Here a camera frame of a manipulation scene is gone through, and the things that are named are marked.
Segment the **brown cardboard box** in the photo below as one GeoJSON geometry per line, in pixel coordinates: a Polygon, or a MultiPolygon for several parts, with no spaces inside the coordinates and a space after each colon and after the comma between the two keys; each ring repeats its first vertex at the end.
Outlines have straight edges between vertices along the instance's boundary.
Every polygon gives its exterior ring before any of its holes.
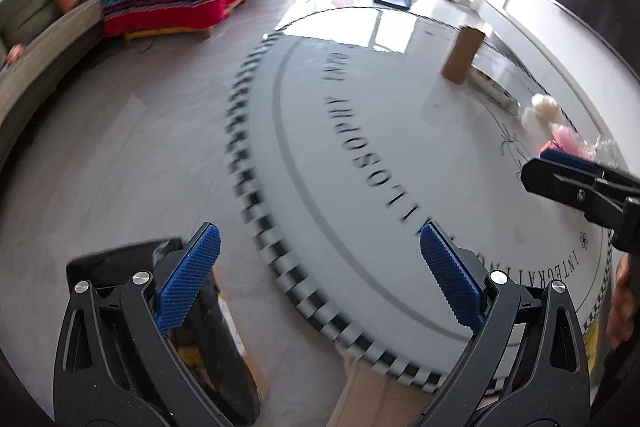
{"type": "Polygon", "coordinates": [[[442,66],[442,77],[455,84],[465,83],[472,68],[475,54],[485,38],[484,31],[470,26],[461,27],[454,47],[442,66]]]}

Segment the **black lined trash bin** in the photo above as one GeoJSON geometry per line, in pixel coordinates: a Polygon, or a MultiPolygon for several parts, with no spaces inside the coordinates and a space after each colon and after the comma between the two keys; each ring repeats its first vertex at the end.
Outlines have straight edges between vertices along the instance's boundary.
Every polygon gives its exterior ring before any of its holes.
{"type": "MultiPolygon", "coordinates": [[[[116,285],[134,271],[155,269],[171,251],[189,241],[168,237],[81,256],[66,267],[68,289],[83,279],[100,286],[116,285]]],[[[222,312],[213,268],[186,318],[167,338],[209,399],[228,418],[226,426],[249,426],[257,421],[258,386],[222,312]]]]}

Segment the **pink item in plastic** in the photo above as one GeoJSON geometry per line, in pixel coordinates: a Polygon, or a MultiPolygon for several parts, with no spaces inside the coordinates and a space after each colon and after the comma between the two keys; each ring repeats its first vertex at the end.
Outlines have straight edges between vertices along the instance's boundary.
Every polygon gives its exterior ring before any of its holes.
{"type": "Polygon", "coordinates": [[[606,167],[620,167],[620,151],[613,139],[605,139],[602,135],[598,135],[596,141],[589,142],[582,139],[582,136],[573,128],[556,122],[550,122],[548,128],[551,132],[551,140],[541,147],[539,155],[546,150],[556,150],[606,167]]]}

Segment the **green curved sofa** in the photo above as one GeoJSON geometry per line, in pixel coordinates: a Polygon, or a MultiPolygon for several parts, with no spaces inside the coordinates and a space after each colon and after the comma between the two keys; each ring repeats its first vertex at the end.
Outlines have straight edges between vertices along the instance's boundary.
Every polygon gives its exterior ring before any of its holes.
{"type": "Polygon", "coordinates": [[[1,1],[1,160],[40,106],[103,38],[96,0],[65,12],[56,0],[1,1]]]}

